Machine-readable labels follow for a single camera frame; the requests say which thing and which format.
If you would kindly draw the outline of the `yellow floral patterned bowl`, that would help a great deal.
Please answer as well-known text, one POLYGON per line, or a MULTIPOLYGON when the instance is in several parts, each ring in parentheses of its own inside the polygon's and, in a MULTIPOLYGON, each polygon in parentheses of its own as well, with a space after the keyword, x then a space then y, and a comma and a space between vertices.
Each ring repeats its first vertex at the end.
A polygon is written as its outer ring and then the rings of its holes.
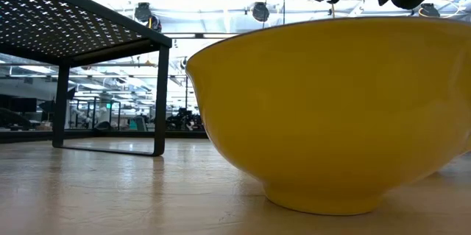
POLYGON ((208 138, 280 206, 372 211, 471 150, 471 23, 368 17, 240 34, 186 64, 208 138))

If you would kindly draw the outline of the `black perforated metal shelf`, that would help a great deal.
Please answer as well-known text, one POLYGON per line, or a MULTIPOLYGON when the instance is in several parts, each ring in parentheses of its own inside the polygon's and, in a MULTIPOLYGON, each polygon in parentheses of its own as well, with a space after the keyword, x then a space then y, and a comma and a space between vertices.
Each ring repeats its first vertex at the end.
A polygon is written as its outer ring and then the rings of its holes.
POLYGON ((72 68, 158 52, 154 146, 165 151, 171 39, 92 0, 0 0, 0 53, 58 66, 52 145, 64 148, 72 68))

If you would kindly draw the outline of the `black frame robot cell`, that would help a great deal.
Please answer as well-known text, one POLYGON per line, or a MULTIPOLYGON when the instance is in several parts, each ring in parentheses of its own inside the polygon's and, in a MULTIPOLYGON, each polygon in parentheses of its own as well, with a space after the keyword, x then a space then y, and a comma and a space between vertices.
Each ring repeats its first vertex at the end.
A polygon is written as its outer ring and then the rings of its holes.
POLYGON ((120 130, 121 103, 100 97, 76 97, 68 101, 66 124, 76 130, 120 130))

